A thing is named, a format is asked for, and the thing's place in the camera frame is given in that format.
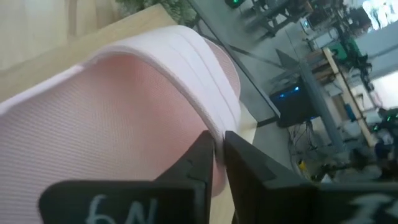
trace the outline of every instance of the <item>black device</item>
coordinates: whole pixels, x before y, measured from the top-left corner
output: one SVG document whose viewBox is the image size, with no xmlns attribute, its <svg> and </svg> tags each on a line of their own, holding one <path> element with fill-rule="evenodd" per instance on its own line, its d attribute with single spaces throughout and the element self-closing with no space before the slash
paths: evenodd
<svg viewBox="0 0 398 224">
<path fill-rule="evenodd" d="M 397 223 L 397 184 L 313 185 L 246 142 L 225 133 L 224 159 L 234 224 Z M 73 180 L 39 200 L 44 224 L 197 223 L 210 218 L 214 140 L 202 133 L 156 180 Z"/>
<path fill-rule="evenodd" d="M 273 92 L 269 98 L 280 112 L 277 125 L 281 128 L 302 124 L 319 116 L 301 79 Z"/>
<path fill-rule="evenodd" d="M 242 3 L 244 3 L 245 0 L 225 0 L 225 4 L 227 4 L 229 7 L 236 9 L 237 7 L 241 6 Z"/>
</svg>

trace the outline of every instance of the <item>wooden board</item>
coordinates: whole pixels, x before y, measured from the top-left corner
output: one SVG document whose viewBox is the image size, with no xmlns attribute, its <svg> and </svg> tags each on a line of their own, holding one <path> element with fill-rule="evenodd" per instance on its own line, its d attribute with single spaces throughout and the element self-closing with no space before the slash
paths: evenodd
<svg viewBox="0 0 398 224">
<path fill-rule="evenodd" d="M 148 30 L 175 25 L 161 5 L 106 26 L 67 45 L 0 72 L 0 102 L 84 61 L 102 46 Z"/>
<path fill-rule="evenodd" d="M 325 57 L 328 59 L 329 64 L 331 69 L 333 70 L 336 80 L 340 84 L 341 90 L 343 91 L 343 99 L 346 103 L 348 103 L 353 110 L 353 113 L 355 115 L 355 118 L 358 120 L 359 127 L 361 128 L 361 131 L 368 142 L 368 145 L 373 147 L 376 143 L 374 141 L 374 138 L 372 137 L 372 134 L 369 131 L 368 125 L 366 124 L 366 121 L 363 117 L 363 114 L 361 110 L 358 107 L 358 104 L 356 103 L 355 99 L 353 98 L 351 94 L 351 90 L 348 88 L 348 84 L 344 79 L 344 74 L 341 74 L 336 62 L 333 60 L 332 54 L 329 49 L 323 49 L 323 53 L 325 54 Z"/>
</svg>

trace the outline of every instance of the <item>white marker writing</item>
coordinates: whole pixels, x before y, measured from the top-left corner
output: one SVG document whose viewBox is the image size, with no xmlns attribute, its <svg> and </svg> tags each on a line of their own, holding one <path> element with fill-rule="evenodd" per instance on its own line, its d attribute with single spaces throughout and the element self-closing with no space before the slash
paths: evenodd
<svg viewBox="0 0 398 224">
<path fill-rule="evenodd" d="M 114 219 L 109 215 L 101 215 L 96 213 L 98 205 L 100 204 L 101 200 L 105 198 L 105 195 L 97 195 L 92 199 L 88 211 L 88 217 L 86 219 L 86 224 L 96 224 L 99 220 L 104 220 L 108 224 L 116 224 Z M 151 199 L 149 213 L 147 219 L 145 219 L 144 207 L 140 202 L 134 201 L 130 206 L 129 215 L 127 216 L 125 224 L 135 224 L 136 221 L 138 224 L 154 224 L 156 208 L 157 200 Z"/>
</svg>

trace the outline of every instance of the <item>green plant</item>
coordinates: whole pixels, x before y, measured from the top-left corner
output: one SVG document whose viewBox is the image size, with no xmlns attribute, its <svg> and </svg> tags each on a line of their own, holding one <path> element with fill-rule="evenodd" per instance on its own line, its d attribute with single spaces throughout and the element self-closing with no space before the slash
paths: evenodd
<svg viewBox="0 0 398 224">
<path fill-rule="evenodd" d="M 193 27 L 198 22 L 196 11 L 186 0 L 116 0 L 116 2 L 121 5 L 122 16 L 134 14 L 160 3 L 178 24 Z"/>
</svg>

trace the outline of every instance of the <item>wooden table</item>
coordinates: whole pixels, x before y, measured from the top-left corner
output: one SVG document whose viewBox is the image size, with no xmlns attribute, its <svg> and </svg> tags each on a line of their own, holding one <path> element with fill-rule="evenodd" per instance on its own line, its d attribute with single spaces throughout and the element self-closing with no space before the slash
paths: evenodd
<svg viewBox="0 0 398 224">
<path fill-rule="evenodd" d="M 57 47 L 37 58 L 0 72 L 0 102 L 84 61 L 95 50 L 106 44 L 171 25 L 175 25 L 175 22 L 164 8 L 161 5 L 152 6 L 67 45 Z M 242 116 L 238 133 L 252 143 L 257 122 L 243 104 L 241 108 Z M 233 213 L 231 190 L 227 185 L 224 191 L 211 201 L 210 223 L 230 224 Z"/>
</svg>

